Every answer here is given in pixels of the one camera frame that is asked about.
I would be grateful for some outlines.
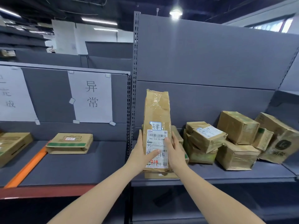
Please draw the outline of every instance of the orange strip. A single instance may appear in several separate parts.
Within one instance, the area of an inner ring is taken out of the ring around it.
[[[6,184],[6,186],[4,186],[5,189],[17,187],[27,177],[33,168],[35,168],[47,154],[46,145],[15,175],[15,177],[9,181],[9,183]]]

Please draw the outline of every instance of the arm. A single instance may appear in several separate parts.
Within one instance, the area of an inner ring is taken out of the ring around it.
[[[48,224],[98,224],[102,223],[125,186],[139,174],[160,150],[144,155],[142,133],[126,164],[84,195],[69,204]]]
[[[265,224],[247,207],[197,175],[185,162],[184,152],[174,134],[173,144],[165,139],[170,166],[184,184],[209,224]]]

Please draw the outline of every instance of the person's right hand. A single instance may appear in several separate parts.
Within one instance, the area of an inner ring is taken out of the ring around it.
[[[185,167],[188,167],[185,161],[185,153],[182,151],[179,141],[172,132],[172,143],[170,139],[167,137],[165,138],[165,143],[168,149],[168,159],[171,168],[173,169],[174,173],[178,174],[177,172]]]

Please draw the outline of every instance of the finger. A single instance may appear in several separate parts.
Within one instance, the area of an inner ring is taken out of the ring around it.
[[[139,130],[139,135],[137,139],[137,144],[142,145],[142,130]]]
[[[147,159],[147,162],[151,161],[153,158],[155,158],[157,155],[159,155],[161,152],[160,149],[153,150],[151,153],[147,154],[145,157]]]
[[[169,150],[174,149],[173,146],[172,146],[172,143],[171,143],[171,141],[170,141],[170,139],[169,139],[168,137],[166,137],[166,138],[164,139],[164,141],[165,141],[165,144],[166,144],[166,146],[167,146],[167,148],[168,148]]]
[[[176,137],[176,135],[174,134],[174,132],[172,132],[172,139],[173,139],[173,143],[174,143],[174,149],[179,147],[179,141]]]

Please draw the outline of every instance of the dark ceiling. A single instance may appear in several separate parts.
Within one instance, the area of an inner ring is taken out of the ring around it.
[[[22,19],[0,13],[22,24],[51,23],[51,19],[83,23],[81,16],[117,21],[118,28],[133,30],[133,13],[169,17],[175,4],[183,9],[183,19],[224,23],[284,0],[0,0],[0,7],[14,11]]]

